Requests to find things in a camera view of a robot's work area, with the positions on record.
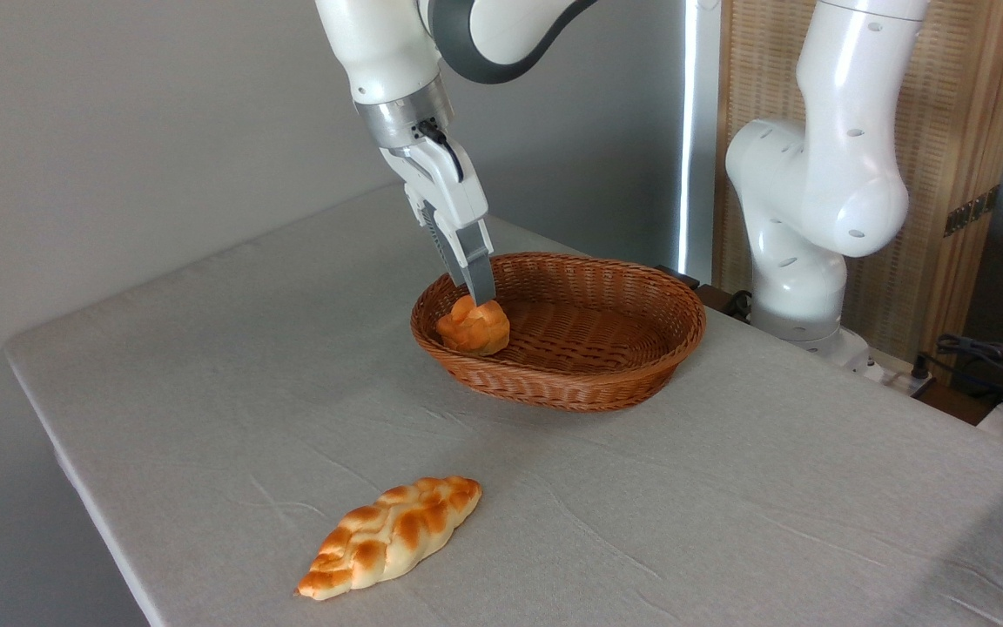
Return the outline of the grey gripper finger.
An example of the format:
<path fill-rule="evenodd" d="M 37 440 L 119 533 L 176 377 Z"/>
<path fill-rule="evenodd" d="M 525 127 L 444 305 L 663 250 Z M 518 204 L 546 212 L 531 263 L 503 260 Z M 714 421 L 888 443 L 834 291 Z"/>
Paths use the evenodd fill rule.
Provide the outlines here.
<path fill-rule="evenodd" d="M 459 267 L 456 283 L 467 288 L 475 305 L 484 306 L 496 298 L 490 260 L 494 248 L 485 219 L 478 219 L 473 225 L 459 229 L 453 237 L 453 251 Z"/>
<path fill-rule="evenodd" d="M 441 260 L 443 261 L 443 266 L 446 267 L 448 274 L 450 275 L 451 281 L 457 287 L 465 286 L 466 275 L 463 273 L 463 269 L 456 258 L 456 254 L 451 250 L 448 239 L 446 235 L 442 233 L 439 229 L 437 223 L 435 223 L 435 209 L 427 201 L 423 202 L 423 207 L 421 210 L 421 215 L 423 218 L 423 227 L 430 234 L 431 239 L 433 239 L 435 249 L 441 255 Z"/>

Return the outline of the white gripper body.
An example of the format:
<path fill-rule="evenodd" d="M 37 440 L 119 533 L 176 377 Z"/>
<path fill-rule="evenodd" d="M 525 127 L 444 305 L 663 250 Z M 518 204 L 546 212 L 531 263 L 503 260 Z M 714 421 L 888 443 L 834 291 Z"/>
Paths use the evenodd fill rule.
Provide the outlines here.
<path fill-rule="evenodd" d="M 414 145 L 381 148 L 394 173 L 435 209 L 446 234 L 471 226 L 488 213 L 486 196 L 470 158 L 455 142 L 424 138 Z"/>

